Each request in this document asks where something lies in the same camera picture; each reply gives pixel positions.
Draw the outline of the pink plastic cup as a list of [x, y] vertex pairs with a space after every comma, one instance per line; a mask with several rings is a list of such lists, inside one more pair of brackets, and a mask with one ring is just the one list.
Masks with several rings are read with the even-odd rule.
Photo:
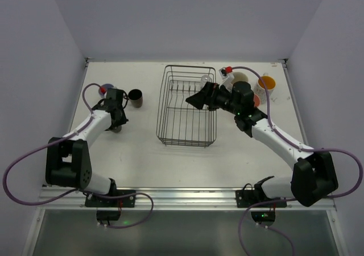
[[256, 95], [256, 94], [254, 94], [254, 98], [253, 98], [253, 100], [254, 100], [254, 106], [257, 108], [257, 107], [259, 107], [259, 105], [260, 105], [260, 98], [259, 98], [259, 96], [258, 95]]

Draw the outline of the lavender plastic cup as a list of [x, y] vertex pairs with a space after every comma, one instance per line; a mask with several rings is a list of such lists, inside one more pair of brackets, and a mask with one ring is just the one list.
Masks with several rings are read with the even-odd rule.
[[104, 90], [108, 90], [109, 88], [113, 88], [113, 87], [114, 87], [114, 85], [109, 84], [109, 83], [101, 85], [101, 88]]

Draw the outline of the brown ceramic mug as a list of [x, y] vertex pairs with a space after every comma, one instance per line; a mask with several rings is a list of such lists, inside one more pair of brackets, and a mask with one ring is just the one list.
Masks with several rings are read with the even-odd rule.
[[143, 105], [143, 94], [139, 89], [132, 89], [128, 93], [128, 99], [131, 106], [134, 108], [141, 108]]

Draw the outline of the white floral mug orange inside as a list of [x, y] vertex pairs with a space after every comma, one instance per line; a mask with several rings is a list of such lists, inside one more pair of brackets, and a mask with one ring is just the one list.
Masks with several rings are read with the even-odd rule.
[[259, 97], [261, 104], [265, 104], [275, 87], [275, 79], [265, 73], [257, 80], [254, 85], [253, 92]]

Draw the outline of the cream patterned large mug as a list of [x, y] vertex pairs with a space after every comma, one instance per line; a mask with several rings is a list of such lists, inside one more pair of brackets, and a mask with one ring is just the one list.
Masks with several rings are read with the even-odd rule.
[[237, 72], [234, 71], [233, 73], [233, 80], [232, 80], [232, 84], [234, 85], [235, 83], [239, 82], [239, 81], [243, 81], [243, 82], [249, 82], [249, 78], [247, 76], [247, 74], [243, 73], [243, 72]]

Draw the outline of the black ceramic mug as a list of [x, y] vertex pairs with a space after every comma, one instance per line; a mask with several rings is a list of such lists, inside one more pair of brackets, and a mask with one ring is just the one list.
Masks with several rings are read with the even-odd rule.
[[119, 125], [119, 126], [117, 126], [115, 128], [112, 128], [110, 131], [113, 132], [113, 133], [120, 133], [121, 130], [122, 130], [122, 126]]

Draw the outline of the clear glass cup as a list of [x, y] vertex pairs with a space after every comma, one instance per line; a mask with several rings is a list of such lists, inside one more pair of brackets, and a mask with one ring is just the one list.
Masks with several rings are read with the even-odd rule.
[[212, 78], [209, 75], [203, 75], [200, 80], [201, 89], [206, 85], [206, 83], [212, 82]]

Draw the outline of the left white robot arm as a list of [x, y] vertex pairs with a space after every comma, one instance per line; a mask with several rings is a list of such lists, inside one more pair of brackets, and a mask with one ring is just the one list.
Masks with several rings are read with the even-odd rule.
[[106, 97], [91, 108], [91, 114], [76, 130], [62, 138], [53, 137], [47, 149], [45, 180], [47, 184], [76, 188], [103, 196], [114, 196], [116, 183], [92, 170], [89, 149], [104, 132], [118, 133], [128, 119], [127, 100], [122, 89], [109, 88]]

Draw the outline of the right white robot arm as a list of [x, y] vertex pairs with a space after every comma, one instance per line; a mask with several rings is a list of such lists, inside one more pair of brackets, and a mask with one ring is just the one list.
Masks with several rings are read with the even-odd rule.
[[243, 192], [242, 198], [249, 204], [287, 197], [309, 207], [338, 188], [331, 154], [294, 148], [288, 143], [292, 137], [287, 141], [279, 137], [279, 128], [270, 124], [267, 114], [255, 107], [249, 83], [239, 81], [228, 91], [223, 85], [207, 82], [199, 92], [187, 97], [186, 102], [198, 110], [207, 107], [210, 111], [223, 109], [234, 114], [240, 131], [265, 144], [292, 170], [292, 177], [269, 176], [255, 183], [252, 190]]

